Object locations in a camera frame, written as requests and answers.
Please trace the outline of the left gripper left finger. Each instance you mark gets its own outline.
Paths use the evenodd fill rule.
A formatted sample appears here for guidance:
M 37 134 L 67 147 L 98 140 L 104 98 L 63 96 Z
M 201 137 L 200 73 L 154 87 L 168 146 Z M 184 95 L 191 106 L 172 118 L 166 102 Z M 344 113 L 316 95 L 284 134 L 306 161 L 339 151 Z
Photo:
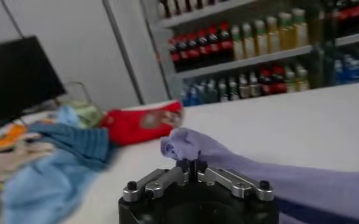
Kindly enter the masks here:
M 155 169 L 138 181 L 130 181 L 123 189 L 123 200 L 136 203 L 148 195 L 152 199 L 164 196 L 165 190 L 173 185 L 184 186 L 194 171 L 194 161 L 177 161 L 172 169 Z

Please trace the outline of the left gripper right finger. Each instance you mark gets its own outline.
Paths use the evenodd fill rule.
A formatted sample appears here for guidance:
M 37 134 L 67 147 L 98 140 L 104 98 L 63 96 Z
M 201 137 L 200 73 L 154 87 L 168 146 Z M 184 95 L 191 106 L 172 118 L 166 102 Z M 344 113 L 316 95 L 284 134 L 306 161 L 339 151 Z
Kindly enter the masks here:
M 269 181 L 255 181 L 233 169 L 210 167 L 205 161 L 198 159 L 194 161 L 194 169 L 198 183 L 209 187 L 221 187 L 235 198 L 259 201 L 274 200 L 274 191 Z

